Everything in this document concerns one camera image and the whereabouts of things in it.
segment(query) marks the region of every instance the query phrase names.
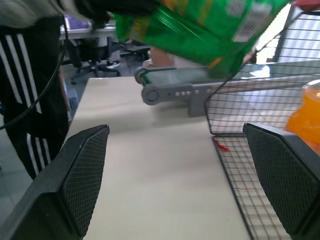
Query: green snack bag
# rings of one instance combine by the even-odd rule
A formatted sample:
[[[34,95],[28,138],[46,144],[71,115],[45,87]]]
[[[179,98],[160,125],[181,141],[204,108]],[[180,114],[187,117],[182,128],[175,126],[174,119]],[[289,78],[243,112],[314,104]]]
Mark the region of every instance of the green snack bag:
[[[234,73],[258,37],[292,0],[162,0],[152,16],[116,16],[121,41],[134,39],[212,72]]]

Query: wire basket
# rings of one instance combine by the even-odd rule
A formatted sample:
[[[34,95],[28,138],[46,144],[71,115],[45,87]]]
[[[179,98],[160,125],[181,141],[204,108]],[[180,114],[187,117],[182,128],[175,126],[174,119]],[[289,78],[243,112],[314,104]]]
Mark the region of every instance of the wire basket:
[[[245,64],[205,103],[214,146],[251,239],[291,239],[260,185],[244,123],[283,129],[302,102],[302,86],[320,79],[320,14],[291,8],[284,29],[259,54],[271,64]]]

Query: orange drink bottle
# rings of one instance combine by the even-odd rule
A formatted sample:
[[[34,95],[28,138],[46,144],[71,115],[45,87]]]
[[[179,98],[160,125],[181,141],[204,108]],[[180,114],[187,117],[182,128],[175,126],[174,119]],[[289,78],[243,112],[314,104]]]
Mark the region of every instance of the orange drink bottle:
[[[303,88],[302,105],[291,115],[285,130],[297,134],[320,156],[320,80]]]

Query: white stripe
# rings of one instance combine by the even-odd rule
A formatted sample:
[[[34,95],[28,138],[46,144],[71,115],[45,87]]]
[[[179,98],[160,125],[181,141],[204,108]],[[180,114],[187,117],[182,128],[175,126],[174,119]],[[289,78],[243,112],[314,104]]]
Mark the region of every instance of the white stripe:
[[[0,57],[1,57],[2,61],[3,61],[4,68],[5,68],[5,71],[6,71],[6,75],[7,75],[8,79],[9,79],[9,82],[10,82],[10,85],[11,85],[15,100],[18,103],[22,104],[23,102],[21,100],[21,97],[20,97],[16,82],[15,82],[14,76],[12,75],[11,68],[10,68],[10,65],[8,63],[8,59],[7,59],[5,50],[4,50],[1,42],[0,42]]]
[[[31,105],[30,96],[28,93],[28,88],[27,88],[25,76],[24,76],[24,73],[22,72],[22,68],[20,65],[20,61],[18,58],[18,54],[17,54],[16,48],[15,48],[14,42],[12,41],[12,37],[10,35],[6,35],[5,38],[6,38],[8,45],[9,45],[9,48],[10,48],[10,51],[11,51],[11,54],[13,57],[13,61],[14,61],[15,67],[16,67],[16,71],[18,72],[18,75],[19,75],[20,83],[21,83],[22,90],[24,93],[24,98],[26,101],[26,105],[29,107]]]
[[[40,159],[40,164],[42,167],[42,170],[45,169],[45,161],[44,161],[44,156],[42,155],[42,150],[41,150],[41,146],[40,146],[40,141],[39,138],[35,138],[35,145],[36,145],[36,150],[38,151],[38,156]]]
[[[68,116],[68,122],[71,122],[72,121],[71,113],[69,111],[67,111],[66,114]]]
[[[66,28],[67,28],[67,29],[70,29],[69,19],[65,16],[65,17],[64,17],[64,20],[65,20],[65,26],[66,26]]]
[[[43,145],[44,145],[46,160],[48,161],[48,164],[49,164],[49,163],[51,163],[51,158],[50,158],[50,153],[49,153],[48,142],[47,142],[47,139],[42,139],[42,141],[43,141]]]
[[[32,144],[31,144],[31,135],[29,133],[26,134],[26,144],[28,146],[29,155],[30,155],[30,159],[31,159],[31,162],[32,162],[32,165],[33,165],[33,169],[34,169],[35,175],[38,175],[39,174],[39,169],[38,169],[38,166],[37,166],[37,163],[36,163],[34,149],[33,149]]]
[[[35,79],[34,79],[34,74],[32,72],[32,68],[31,68],[31,63],[30,63],[28,51],[26,48],[26,43],[25,43],[24,37],[21,34],[18,34],[17,38],[18,38],[18,42],[20,44],[20,48],[22,51],[26,71],[28,73],[28,77],[29,77],[29,81],[30,81],[30,85],[31,85],[31,90],[32,90],[32,95],[33,95],[33,101],[35,101],[38,98],[38,93],[37,93],[36,83],[35,83]],[[37,103],[37,105],[35,107],[36,107],[36,111],[41,114],[42,112],[41,112],[41,107],[40,107],[39,102]]]

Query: tabletop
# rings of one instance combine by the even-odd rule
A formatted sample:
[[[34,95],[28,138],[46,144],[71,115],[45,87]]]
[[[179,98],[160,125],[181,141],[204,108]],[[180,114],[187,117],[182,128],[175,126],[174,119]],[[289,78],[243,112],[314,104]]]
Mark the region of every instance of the tabletop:
[[[97,29],[94,33],[91,32],[91,29],[82,28],[82,29],[69,29],[68,38],[69,39],[91,39],[99,37],[114,37],[116,35],[115,26],[106,26],[105,28]],[[65,29],[62,27],[60,30],[60,40],[64,40]]]
[[[85,240],[248,240],[204,117],[148,106],[133,77],[89,79],[69,135],[110,126]]]

